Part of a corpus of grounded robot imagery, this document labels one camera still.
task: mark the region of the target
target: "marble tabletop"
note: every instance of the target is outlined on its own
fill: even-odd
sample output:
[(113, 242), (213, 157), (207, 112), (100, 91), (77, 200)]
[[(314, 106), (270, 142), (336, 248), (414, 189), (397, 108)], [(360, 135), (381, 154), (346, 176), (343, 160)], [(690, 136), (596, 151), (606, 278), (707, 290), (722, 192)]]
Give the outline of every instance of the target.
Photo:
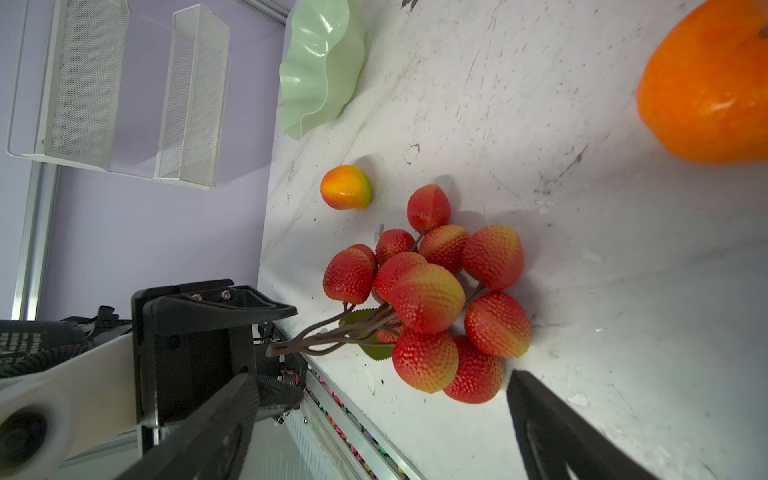
[[(768, 165), (675, 159), (635, 107), (648, 58), (700, 2), (413, 3), (362, 0), (352, 102), (298, 142), (278, 125), (258, 288), (298, 307), (287, 329), (338, 313), (333, 255), (408, 228), (409, 195), (437, 183), (453, 223), (521, 235), (509, 293), (534, 337), (509, 369), (662, 478), (764, 478)], [(341, 164), (370, 176), (366, 210), (323, 203)], [(317, 361), (426, 478), (524, 477), (503, 394), (425, 394), (355, 346)]]

